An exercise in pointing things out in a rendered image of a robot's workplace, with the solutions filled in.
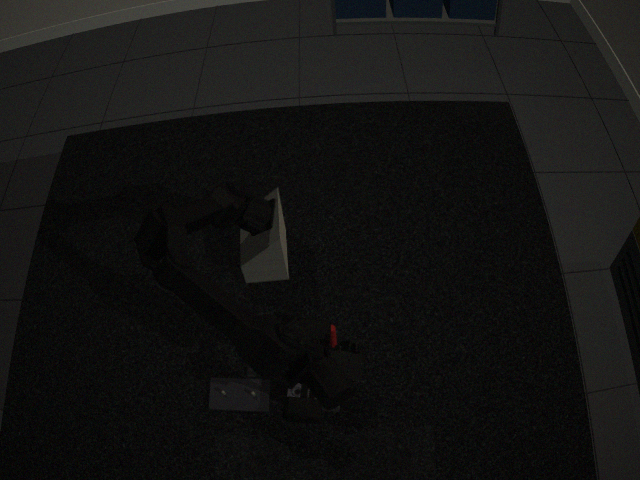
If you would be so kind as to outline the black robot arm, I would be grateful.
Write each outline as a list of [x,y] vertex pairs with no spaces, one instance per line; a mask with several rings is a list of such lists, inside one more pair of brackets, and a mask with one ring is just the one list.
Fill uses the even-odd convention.
[[[318,336],[293,315],[282,322],[255,315],[194,267],[187,255],[187,235],[209,224],[220,232],[236,224],[252,236],[271,229],[275,199],[253,193],[254,187],[238,179],[181,208],[153,205],[134,237],[141,264],[159,286],[231,339],[253,371],[289,389],[304,382],[321,405],[332,410],[357,391],[353,382],[362,367],[358,341],[340,341],[335,350],[325,346],[325,359]],[[284,375],[287,366],[291,369]]]

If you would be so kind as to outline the red peg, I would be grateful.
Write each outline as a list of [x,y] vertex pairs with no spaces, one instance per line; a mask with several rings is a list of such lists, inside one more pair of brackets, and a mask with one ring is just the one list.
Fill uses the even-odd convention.
[[334,325],[331,325],[330,346],[332,346],[332,348],[335,348],[336,345],[337,345],[336,327]]

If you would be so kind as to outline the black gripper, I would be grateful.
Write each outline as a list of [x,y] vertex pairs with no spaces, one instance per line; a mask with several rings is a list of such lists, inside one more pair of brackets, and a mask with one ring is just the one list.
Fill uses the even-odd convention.
[[[331,323],[324,319],[299,318],[300,325],[311,329],[319,338],[321,351],[324,358],[324,347],[329,346],[331,336]],[[287,422],[318,424],[321,421],[322,405],[314,399],[314,395],[308,397],[308,387],[302,382],[300,397],[284,397],[283,417]]]

